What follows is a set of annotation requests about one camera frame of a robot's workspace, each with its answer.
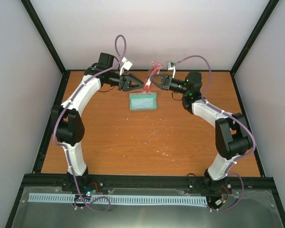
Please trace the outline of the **pink transparent sunglasses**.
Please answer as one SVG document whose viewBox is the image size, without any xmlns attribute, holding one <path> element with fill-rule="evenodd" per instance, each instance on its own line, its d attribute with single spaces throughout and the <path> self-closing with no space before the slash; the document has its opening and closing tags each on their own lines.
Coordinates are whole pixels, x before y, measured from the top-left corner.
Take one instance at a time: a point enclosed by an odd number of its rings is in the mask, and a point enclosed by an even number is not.
<svg viewBox="0 0 285 228">
<path fill-rule="evenodd" d="M 152 92 L 152 79 L 154 76 L 158 75 L 160 70 L 162 69 L 162 64 L 153 61 L 150 65 L 149 71 L 148 71 L 148 78 L 145 80 L 142 92 L 145 94 L 150 94 Z"/>
</svg>

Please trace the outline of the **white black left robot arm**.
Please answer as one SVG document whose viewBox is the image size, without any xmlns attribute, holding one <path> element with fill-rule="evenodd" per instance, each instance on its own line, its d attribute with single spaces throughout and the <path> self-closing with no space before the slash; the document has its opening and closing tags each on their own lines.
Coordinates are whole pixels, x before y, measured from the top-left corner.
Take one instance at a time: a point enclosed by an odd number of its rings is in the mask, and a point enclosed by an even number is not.
<svg viewBox="0 0 285 228">
<path fill-rule="evenodd" d="M 122 57 L 118 62 L 118 70 L 114 68 L 113 61 L 114 56 L 101 53 L 98 62 L 84 72 L 71 96 L 62 104 L 54 105 L 50 112 L 53 142 L 63 148 L 67 172 L 74 178 L 72 184 L 78 191 L 85 191 L 89 187 L 89 179 L 86 177 L 88 168 L 81 145 L 85 134 L 81 116 L 86 105 L 105 84 L 125 92 L 143 87 L 143 82 L 129 73 L 133 66 L 130 60 Z"/>
</svg>

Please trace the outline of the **light blue cleaning cloth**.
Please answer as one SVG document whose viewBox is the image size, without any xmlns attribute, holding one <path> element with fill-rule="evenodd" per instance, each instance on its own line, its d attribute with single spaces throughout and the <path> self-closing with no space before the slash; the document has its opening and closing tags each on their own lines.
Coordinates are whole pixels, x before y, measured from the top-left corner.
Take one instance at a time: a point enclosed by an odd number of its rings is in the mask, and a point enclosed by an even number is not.
<svg viewBox="0 0 285 228">
<path fill-rule="evenodd" d="M 156 103 L 153 98 L 132 99 L 130 103 L 131 110 L 156 109 Z"/>
</svg>

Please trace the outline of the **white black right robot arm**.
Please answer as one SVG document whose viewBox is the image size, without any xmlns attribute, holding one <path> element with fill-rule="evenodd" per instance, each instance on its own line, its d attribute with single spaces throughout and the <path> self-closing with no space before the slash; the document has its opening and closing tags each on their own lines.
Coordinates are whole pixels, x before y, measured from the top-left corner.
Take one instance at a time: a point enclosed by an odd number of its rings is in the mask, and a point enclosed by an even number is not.
<svg viewBox="0 0 285 228">
<path fill-rule="evenodd" d="M 151 77 L 151 82 L 161 90 L 182 94 L 184 109 L 214 127 L 218 153 L 205 170 L 204 188 L 208 192 L 216 191 L 231 167 L 256 149 L 256 141 L 244 115 L 226 112 L 210 103 L 201 91 L 202 75 L 198 71 L 190 71 L 184 80 L 168 74 L 155 75 Z"/>
</svg>

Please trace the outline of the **grey glasses case green lining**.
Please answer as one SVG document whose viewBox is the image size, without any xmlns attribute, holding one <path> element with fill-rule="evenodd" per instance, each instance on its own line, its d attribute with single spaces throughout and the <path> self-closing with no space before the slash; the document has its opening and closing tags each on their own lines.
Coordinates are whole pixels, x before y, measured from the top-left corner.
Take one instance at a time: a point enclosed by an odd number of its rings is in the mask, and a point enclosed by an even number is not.
<svg viewBox="0 0 285 228">
<path fill-rule="evenodd" d="M 157 109 L 157 93 L 130 93 L 129 108 L 131 111 L 148 111 Z"/>
</svg>

